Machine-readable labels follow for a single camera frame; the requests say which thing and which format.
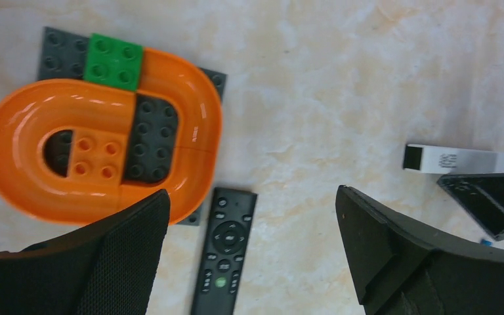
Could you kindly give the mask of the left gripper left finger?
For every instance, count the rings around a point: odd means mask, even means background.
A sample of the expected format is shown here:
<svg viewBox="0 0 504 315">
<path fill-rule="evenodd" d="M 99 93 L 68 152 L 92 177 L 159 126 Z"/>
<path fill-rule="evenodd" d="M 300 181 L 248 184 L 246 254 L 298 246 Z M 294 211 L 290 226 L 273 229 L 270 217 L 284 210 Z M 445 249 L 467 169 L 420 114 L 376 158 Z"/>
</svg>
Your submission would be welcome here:
<svg viewBox="0 0 504 315">
<path fill-rule="evenodd" d="M 169 224 L 169 195 L 19 252 L 0 252 L 0 314 L 145 314 Z"/>
</svg>

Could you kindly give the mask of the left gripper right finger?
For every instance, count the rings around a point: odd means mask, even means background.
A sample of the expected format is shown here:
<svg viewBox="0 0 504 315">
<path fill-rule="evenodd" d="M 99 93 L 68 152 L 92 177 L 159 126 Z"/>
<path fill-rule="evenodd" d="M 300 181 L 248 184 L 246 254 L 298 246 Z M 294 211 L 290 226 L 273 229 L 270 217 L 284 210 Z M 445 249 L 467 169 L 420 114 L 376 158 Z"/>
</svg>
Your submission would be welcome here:
<svg viewBox="0 0 504 315">
<path fill-rule="evenodd" d="M 342 185 L 335 208 L 366 314 L 504 314 L 504 249 L 443 232 Z"/>
</svg>

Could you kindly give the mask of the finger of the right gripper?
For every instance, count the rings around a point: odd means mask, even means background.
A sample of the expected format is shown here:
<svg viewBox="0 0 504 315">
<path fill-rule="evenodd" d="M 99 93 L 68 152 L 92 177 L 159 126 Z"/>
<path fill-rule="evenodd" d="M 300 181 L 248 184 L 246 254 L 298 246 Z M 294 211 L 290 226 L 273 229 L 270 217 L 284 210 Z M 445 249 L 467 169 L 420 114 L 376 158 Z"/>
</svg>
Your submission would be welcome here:
<svg viewBox="0 0 504 315">
<path fill-rule="evenodd" d="M 449 174 L 437 184 L 494 240 L 504 240 L 504 173 Z"/>
</svg>

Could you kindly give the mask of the white remote control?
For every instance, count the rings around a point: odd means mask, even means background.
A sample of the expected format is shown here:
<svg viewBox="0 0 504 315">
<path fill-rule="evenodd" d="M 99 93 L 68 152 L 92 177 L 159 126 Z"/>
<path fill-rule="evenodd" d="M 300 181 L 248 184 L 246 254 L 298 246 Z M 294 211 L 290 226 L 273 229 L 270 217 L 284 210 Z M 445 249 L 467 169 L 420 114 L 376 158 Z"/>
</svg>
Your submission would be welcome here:
<svg viewBox="0 0 504 315">
<path fill-rule="evenodd" d="M 504 173 L 504 153 L 406 144 L 402 168 L 435 175 Z"/>
</svg>

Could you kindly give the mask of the black remote control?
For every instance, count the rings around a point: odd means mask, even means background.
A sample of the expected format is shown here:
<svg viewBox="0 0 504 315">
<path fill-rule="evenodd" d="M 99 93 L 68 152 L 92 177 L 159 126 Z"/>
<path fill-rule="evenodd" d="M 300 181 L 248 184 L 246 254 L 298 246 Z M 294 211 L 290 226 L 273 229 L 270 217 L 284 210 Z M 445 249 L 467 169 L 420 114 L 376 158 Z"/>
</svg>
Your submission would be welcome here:
<svg viewBox="0 0 504 315">
<path fill-rule="evenodd" d="M 216 187 L 191 314 L 233 314 L 242 279 L 257 195 Z"/>
</svg>

